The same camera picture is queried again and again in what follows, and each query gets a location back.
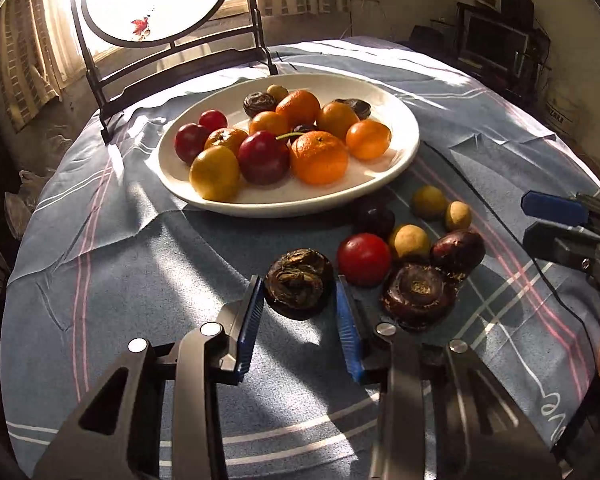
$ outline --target electronic device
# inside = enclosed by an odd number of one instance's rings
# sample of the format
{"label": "electronic device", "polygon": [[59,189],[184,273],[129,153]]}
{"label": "electronic device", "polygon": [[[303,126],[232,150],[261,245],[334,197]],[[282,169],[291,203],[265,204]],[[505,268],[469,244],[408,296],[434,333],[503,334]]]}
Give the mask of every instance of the electronic device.
{"label": "electronic device", "polygon": [[500,0],[500,13],[513,27],[534,28],[534,3],[531,0]]}
{"label": "electronic device", "polygon": [[460,60],[479,60],[520,77],[529,34],[472,10],[465,12],[464,27]]}

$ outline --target white oval plate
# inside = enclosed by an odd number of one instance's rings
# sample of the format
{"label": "white oval plate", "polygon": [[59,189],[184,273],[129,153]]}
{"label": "white oval plate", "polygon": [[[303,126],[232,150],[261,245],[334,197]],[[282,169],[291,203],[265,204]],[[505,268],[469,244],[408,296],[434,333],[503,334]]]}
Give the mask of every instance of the white oval plate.
{"label": "white oval plate", "polygon": [[[240,192],[231,203],[200,198],[189,183],[189,168],[173,148],[176,132],[183,124],[195,123],[202,112],[211,109],[223,112],[229,126],[248,131],[249,118],[242,109],[242,101],[252,92],[266,91],[271,84],[279,84],[289,91],[307,89],[323,106],[339,98],[365,100],[371,104],[371,117],[392,131],[389,149],[367,163],[350,156],[345,176],[329,186],[309,186],[289,174],[271,186],[253,186],[243,180]],[[154,150],[157,160],[151,166],[169,191],[202,209],[246,218],[282,218],[324,211],[384,186],[408,167],[419,143],[418,123],[411,110],[375,85],[341,75],[287,74],[230,86],[193,105],[162,136]]]}

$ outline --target dark purple fruit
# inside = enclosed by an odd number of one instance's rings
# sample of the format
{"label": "dark purple fruit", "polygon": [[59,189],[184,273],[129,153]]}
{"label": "dark purple fruit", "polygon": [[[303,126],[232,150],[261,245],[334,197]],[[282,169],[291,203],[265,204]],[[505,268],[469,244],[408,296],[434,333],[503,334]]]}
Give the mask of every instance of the dark purple fruit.
{"label": "dark purple fruit", "polygon": [[387,240],[394,230],[394,212],[373,199],[354,202],[351,211],[355,233],[371,233]]}
{"label": "dark purple fruit", "polygon": [[292,131],[299,134],[307,134],[309,132],[315,131],[315,124],[300,124],[296,126]]}
{"label": "dark purple fruit", "polygon": [[254,92],[244,98],[242,107],[245,113],[253,119],[260,112],[275,112],[278,102],[271,94],[264,92]]}
{"label": "dark purple fruit", "polygon": [[456,287],[435,267],[405,264],[391,273],[380,301],[401,327],[421,332],[451,312]]}
{"label": "dark purple fruit", "polygon": [[242,142],[238,163],[247,182],[267,186],[281,180],[289,170],[289,149],[274,134],[263,130]]}
{"label": "dark purple fruit", "polygon": [[431,247],[431,263],[456,281],[464,280],[484,258],[484,240],[475,231],[462,229],[443,236]]}
{"label": "dark purple fruit", "polygon": [[335,101],[349,105],[361,121],[371,115],[371,105],[362,99],[336,99]]}
{"label": "dark purple fruit", "polygon": [[265,298],[281,316],[304,321],[327,305],[333,266],[313,249],[296,249],[277,259],[264,278]]}

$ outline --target chair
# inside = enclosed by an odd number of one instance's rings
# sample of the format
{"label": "chair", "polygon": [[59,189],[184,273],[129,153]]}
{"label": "chair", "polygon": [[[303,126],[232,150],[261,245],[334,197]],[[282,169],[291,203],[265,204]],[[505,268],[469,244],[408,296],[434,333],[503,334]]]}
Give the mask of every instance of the chair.
{"label": "chair", "polygon": [[[80,14],[78,13],[78,1],[71,0],[71,10],[78,43],[80,45],[80,50],[82,51],[82,56],[84,57],[84,62],[86,65],[86,78],[89,86],[91,87],[91,91],[93,91],[93,95],[96,98],[98,107],[100,108],[100,122],[103,126],[102,139],[104,140],[105,144],[109,144],[113,138],[112,132],[109,131],[110,119],[113,116],[115,116],[117,113],[120,113],[122,110],[126,109],[132,104],[137,103],[138,101],[166,88],[175,86],[179,83],[201,75],[215,72],[217,70],[257,61],[265,61],[271,75],[278,73],[278,70],[273,64],[270,53],[265,45],[264,32],[262,29],[262,18],[260,11],[258,10],[256,0],[248,0],[250,16],[249,25],[232,28],[230,30],[224,30],[222,32],[216,32],[215,34],[209,34],[192,41],[187,41],[186,43],[176,44],[177,40],[183,38],[187,34],[192,33],[194,30],[197,30],[204,23],[206,23],[222,6],[224,1],[225,0],[216,1],[211,10],[209,10],[209,12],[201,20],[199,20],[199,22],[186,28],[185,30],[168,38],[164,38],[163,40],[140,43],[137,41],[120,40],[119,38],[114,38],[102,31],[93,21],[93,19],[91,19],[91,15],[87,6],[87,0],[80,0],[80,10],[84,17],[84,21],[98,37],[107,41],[107,43],[115,44],[125,48],[147,48],[149,46],[156,46],[157,44],[164,44],[168,46],[161,52],[151,54],[150,56],[133,62],[110,75],[101,77],[93,60],[93,56],[91,55],[91,52],[84,39],[84,32],[80,23]],[[135,83],[132,83],[123,90],[122,94],[111,99],[107,98],[104,93],[104,89],[107,85],[150,63],[161,60],[167,56],[171,56],[172,54],[200,46],[202,44],[208,44],[214,41],[224,40],[225,38],[240,36],[242,34],[253,35],[253,41],[255,44],[253,48],[248,48],[245,50],[229,48],[226,50],[221,50],[220,52],[207,54],[206,56],[180,63],[176,66],[172,66],[168,69],[162,70],[161,72],[155,73]]]}

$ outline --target red tomato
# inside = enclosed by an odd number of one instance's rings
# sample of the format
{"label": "red tomato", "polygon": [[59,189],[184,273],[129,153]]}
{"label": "red tomato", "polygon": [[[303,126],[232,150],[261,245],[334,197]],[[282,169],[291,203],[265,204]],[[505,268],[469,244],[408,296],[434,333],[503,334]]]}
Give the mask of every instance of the red tomato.
{"label": "red tomato", "polygon": [[189,166],[202,150],[211,131],[200,124],[190,123],[182,126],[173,140],[173,147],[180,160]]}
{"label": "red tomato", "polygon": [[202,124],[205,128],[208,128],[210,132],[214,132],[220,128],[226,128],[227,126],[226,117],[218,110],[207,110],[204,112],[200,115],[198,124]]}
{"label": "red tomato", "polygon": [[338,248],[338,268],[347,281],[357,286],[382,283],[391,268],[391,251],[382,238],[360,233],[350,236]]}

